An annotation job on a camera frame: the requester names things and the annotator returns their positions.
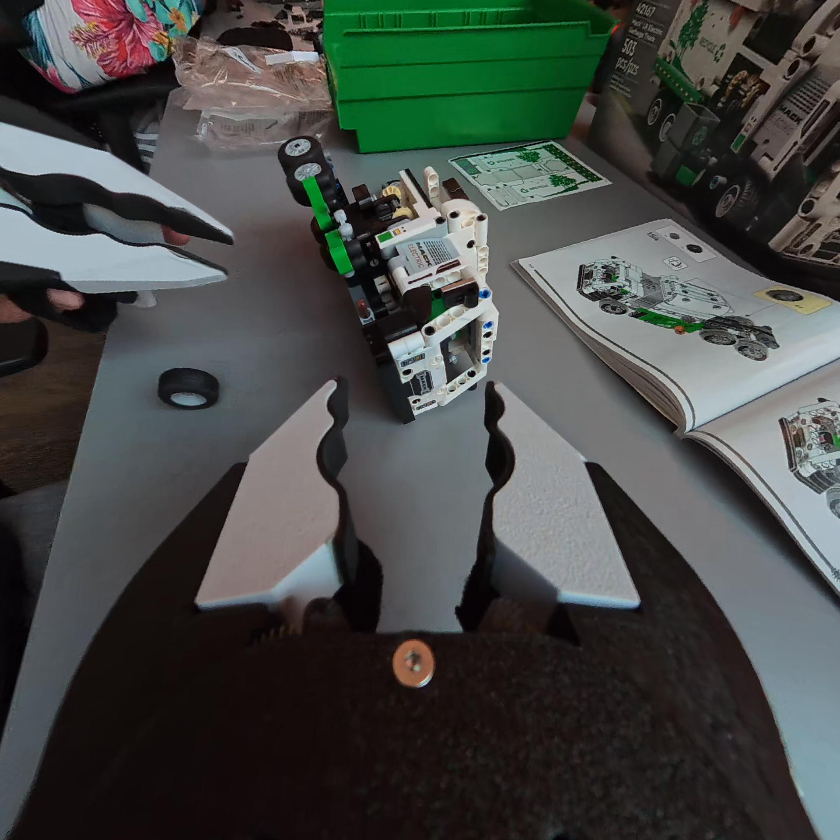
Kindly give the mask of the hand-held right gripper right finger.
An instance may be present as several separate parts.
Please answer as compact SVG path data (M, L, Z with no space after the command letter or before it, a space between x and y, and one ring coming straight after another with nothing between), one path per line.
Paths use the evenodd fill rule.
M532 623L572 634L566 605L632 611L641 598L586 460L520 398L486 386L491 488L476 561L456 616L475 632L499 599Z

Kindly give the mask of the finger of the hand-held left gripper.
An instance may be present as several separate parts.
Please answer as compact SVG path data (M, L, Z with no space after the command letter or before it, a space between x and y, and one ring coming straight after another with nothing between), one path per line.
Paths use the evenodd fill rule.
M104 150L2 123L2 178L45 205L90 204L121 218L232 245L224 224Z
M1 205L2 293L146 292L227 278L223 267L166 244L155 223L89 204L27 205L10 193Z

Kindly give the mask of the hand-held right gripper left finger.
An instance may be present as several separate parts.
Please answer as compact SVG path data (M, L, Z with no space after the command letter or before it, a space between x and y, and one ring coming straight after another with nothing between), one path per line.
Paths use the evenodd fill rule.
M336 377L252 453L198 588L198 608L263 605L299 632L311 601L334 598L353 630L375 631L382 567L357 540L339 481L348 418L348 383Z

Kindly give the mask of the small black lego wheel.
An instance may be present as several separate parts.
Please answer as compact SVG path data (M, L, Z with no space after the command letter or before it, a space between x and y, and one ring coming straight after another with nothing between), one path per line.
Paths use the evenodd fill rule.
M164 371L157 387L161 402L180 410L202 410L215 405L219 397L219 383L213 374L188 367Z

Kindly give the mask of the lego truck model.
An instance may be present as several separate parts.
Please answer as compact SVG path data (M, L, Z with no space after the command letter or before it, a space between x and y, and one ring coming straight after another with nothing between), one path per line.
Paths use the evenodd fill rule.
M324 263L345 282L396 417L409 424L477 388L499 312L488 216L456 179L405 169L379 192L362 184L349 196L316 138L294 136L277 157L290 193L312 210Z

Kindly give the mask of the pile of dark lego pieces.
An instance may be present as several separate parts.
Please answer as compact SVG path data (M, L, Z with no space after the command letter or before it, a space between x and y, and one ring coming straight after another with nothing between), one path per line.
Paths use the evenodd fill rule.
M201 35L224 46L322 52L323 1L206 1Z

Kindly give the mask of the toy truck set box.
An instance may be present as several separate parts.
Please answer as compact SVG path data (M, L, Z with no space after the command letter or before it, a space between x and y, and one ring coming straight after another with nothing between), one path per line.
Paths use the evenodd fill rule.
M587 143L696 221L838 273L839 2L631 2Z

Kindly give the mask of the person's left hand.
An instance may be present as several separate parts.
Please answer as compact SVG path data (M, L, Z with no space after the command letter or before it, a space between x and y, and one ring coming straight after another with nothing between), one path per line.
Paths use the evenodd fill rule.
M46 312L50 317L62 312L79 310L84 305L84 297L73 290L46 289L35 293L35 312L21 308L8 295L1 295L1 323L13 324L25 322L35 315Z

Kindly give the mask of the black chair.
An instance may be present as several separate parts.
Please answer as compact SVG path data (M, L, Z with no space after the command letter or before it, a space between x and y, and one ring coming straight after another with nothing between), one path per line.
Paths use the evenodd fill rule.
M21 56L2 54L2 95L34 106L73 129L100 140L122 161L148 173L134 138L137 112L164 102L177 87L172 59L134 77L67 93L47 81Z

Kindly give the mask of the floral patterned cloth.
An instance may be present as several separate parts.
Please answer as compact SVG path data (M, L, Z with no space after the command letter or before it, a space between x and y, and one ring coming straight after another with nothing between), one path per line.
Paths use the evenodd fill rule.
M23 22L21 55L50 84L77 93L138 76L172 56L205 1L46 1Z

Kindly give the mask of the clear plastic bag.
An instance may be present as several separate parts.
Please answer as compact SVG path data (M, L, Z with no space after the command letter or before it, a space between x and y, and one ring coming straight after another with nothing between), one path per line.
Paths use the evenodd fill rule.
M299 135L320 140L335 123L332 110L207 108L201 111L194 136L212 151L251 152L276 149Z
M322 58L313 51L225 46L184 38L173 55L185 110L329 110Z

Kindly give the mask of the instruction booklet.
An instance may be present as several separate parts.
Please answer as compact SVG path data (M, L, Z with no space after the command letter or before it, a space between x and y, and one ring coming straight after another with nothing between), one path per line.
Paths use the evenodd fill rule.
M669 219L512 264L615 373L758 495L839 590L839 306Z

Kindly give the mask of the green and white sticker sheet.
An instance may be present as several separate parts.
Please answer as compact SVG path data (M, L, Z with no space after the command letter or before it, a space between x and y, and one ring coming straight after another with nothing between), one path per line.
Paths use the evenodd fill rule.
M462 155L449 163L499 211L610 185L552 140Z

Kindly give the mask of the green plastic bin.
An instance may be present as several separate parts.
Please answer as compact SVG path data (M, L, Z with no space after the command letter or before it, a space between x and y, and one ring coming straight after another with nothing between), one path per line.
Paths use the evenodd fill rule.
M339 127L360 152L566 137L616 21L583 1L328 1Z

